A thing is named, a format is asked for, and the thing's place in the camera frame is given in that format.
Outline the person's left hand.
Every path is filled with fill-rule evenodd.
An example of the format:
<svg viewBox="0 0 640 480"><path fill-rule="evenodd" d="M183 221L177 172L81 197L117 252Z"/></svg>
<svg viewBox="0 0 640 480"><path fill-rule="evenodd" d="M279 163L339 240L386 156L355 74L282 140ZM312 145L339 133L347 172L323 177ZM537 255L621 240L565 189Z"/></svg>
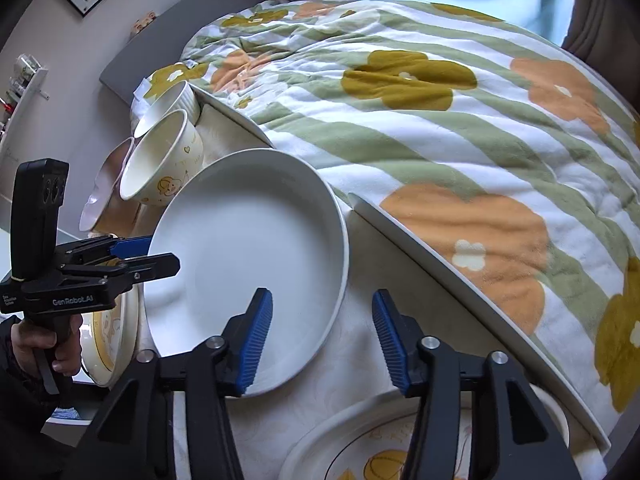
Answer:
<svg viewBox="0 0 640 480"><path fill-rule="evenodd" d="M16 362L20 369L34 377L38 368L34 356L35 350L55 349L52 368L67 377L78 374L81 366L81 344L79 329L82 316L70 317L70 336L62 344L56 342L56 333L21 321L11 327L11 344Z"/></svg>

